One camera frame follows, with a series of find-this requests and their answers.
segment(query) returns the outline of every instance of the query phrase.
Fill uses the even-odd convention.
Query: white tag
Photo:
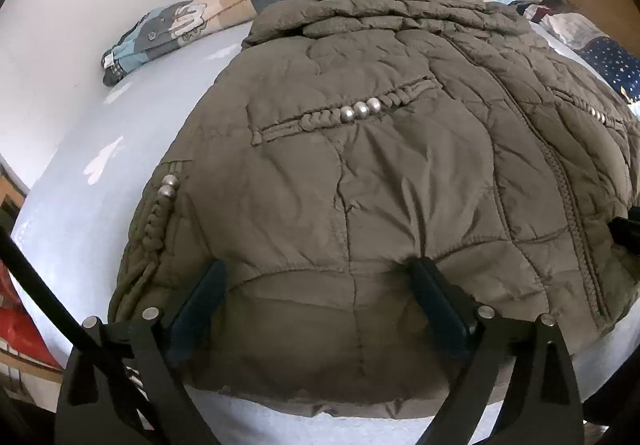
[[[104,57],[104,68],[110,68],[113,66],[113,51],[109,52],[109,54]]]

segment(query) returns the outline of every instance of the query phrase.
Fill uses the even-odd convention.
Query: black cable
[[[91,336],[82,329],[60,300],[45,284],[42,278],[27,261],[27,258],[0,229],[0,259],[14,276],[15,280],[27,292],[31,300],[38,305],[51,322],[65,335],[73,346],[84,353],[112,381],[117,382],[125,393],[136,401],[136,406],[151,424],[155,416],[151,404],[142,393],[124,375],[122,362],[114,359],[108,351],[101,348]]]

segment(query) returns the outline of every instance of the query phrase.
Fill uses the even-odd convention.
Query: dark blue cloth
[[[640,59],[609,37],[597,37],[577,51],[625,102],[640,100]]]

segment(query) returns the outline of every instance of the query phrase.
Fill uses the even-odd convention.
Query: bed
[[[559,53],[586,64],[550,37]],[[128,75],[66,136],[28,196],[12,237],[78,321],[106,320],[127,229],[143,186],[187,115],[240,51],[250,24],[210,35]],[[33,301],[18,293],[55,358],[70,343]],[[574,359],[580,393],[594,393],[640,342],[640,304],[603,339]],[[282,414],[252,402],[189,388],[224,445],[414,443],[430,418],[314,418]],[[500,409],[490,405],[474,435],[486,437]]]

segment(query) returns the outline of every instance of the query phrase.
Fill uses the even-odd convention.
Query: bed sheet
[[[239,53],[249,28],[213,34],[128,75],[69,133],[34,185],[12,236],[76,320],[106,319],[142,189],[201,95]],[[586,64],[542,28],[534,29],[556,51]],[[65,364],[70,343],[24,291],[18,293],[52,354]],[[637,303],[609,335],[575,357],[583,397],[638,345],[639,320]],[[216,393],[188,392],[223,445],[411,444],[431,420],[306,418]],[[487,407],[474,442],[488,435],[499,409],[500,403]]]

